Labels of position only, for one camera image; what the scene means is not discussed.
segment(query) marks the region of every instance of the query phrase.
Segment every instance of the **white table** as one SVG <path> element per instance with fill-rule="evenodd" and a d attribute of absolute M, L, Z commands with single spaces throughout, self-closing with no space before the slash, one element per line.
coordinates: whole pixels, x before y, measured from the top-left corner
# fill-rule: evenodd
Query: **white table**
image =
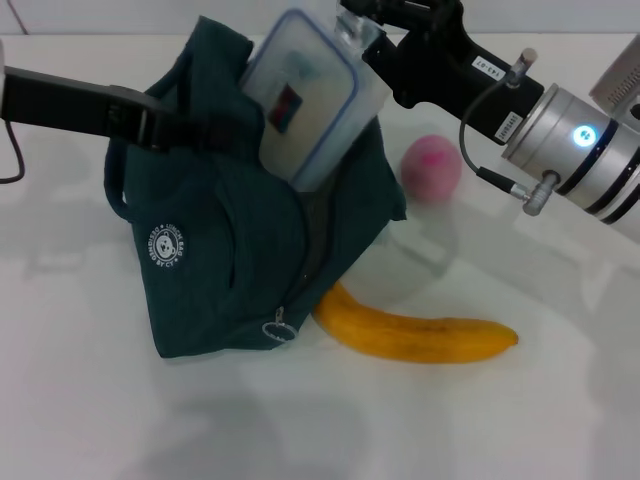
<path fill-rule="evenodd" d="M 586 98 L 630 36 L 483 35 Z M 5 38 L 9 65 L 144 89 L 184 37 Z M 433 106 L 382 115 L 389 160 L 452 140 Z M 7 480 L 610 480 L 640 473 L 640 247 L 554 198 L 531 219 L 465 171 L 410 211 L 345 283 L 364 302 L 473 316 L 521 343 L 488 362 L 415 366 L 294 345 L 166 362 L 131 235 L 102 190 L 106 140 L 16 126 L 26 180 L 0 188 L 0 478 Z M 485 165 L 519 175 L 475 132 Z M 0 135 L 0 175 L 14 172 Z"/>

